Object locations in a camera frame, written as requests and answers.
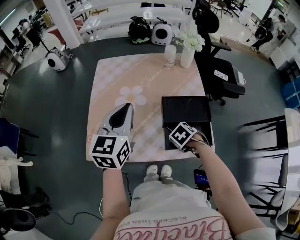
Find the armrest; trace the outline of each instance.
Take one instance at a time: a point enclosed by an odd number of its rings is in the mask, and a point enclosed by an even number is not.
[[[237,85],[237,84],[232,84],[229,82],[223,82],[223,87],[225,90],[237,93],[239,95],[244,95],[245,94],[245,88],[243,86]]]
[[[231,47],[222,43],[218,43],[218,42],[211,42],[211,46],[213,47],[217,47],[219,49],[224,49],[226,51],[231,51]]]

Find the white sneaker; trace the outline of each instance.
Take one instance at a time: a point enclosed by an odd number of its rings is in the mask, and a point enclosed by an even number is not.
[[[172,175],[172,168],[169,165],[163,165],[160,176],[170,178],[171,175]]]
[[[157,165],[150,165],[148,168],[147,168],[147,172],[146,174],[150,174],[150,173],[158,173],[158,166]]]
[[[250,48],[252,49],[253,52],[257,52],[256,47],[250,46]]]

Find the hand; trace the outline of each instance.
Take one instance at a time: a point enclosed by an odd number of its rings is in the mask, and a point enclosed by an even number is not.
[[[203,138],[201,137],[200,134],[196,133],[194,136],[193,136],[194,139],[197,139],[197,140],[200,140],[200,141],[203,141]],[[191,148],[196,148],[196,145],[198,144],[198,142],[194,141],[194,140],[191,140],[187,143],[187,146],[188,147],[191,147]]]

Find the blue chair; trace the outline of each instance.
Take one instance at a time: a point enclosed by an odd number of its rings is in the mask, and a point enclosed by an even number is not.
[[[26,149],[20,148],[20,134],[39,138],[38,136],[31,134],[30,131],[18,127],[7,121],[5,118],[0,117],[0,147],[7,146],[14,154],[18,154],[19,156],[36,156],[35,154],[24,152]]]

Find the pink checkered tablecloth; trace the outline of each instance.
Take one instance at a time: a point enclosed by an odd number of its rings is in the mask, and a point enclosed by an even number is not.
[[[108,58],[97,64],[90,96],[87,128],[87,160],[90,141],[97,134],[104,116],[118,105],[134,106],[133,142],[129,162],[164,161],[193,157],[192,153],[165,150],[162,128],[162,96],[205,96],[195,61],[182,68],[179,61],[167,68],[164,55],[139,54]]]

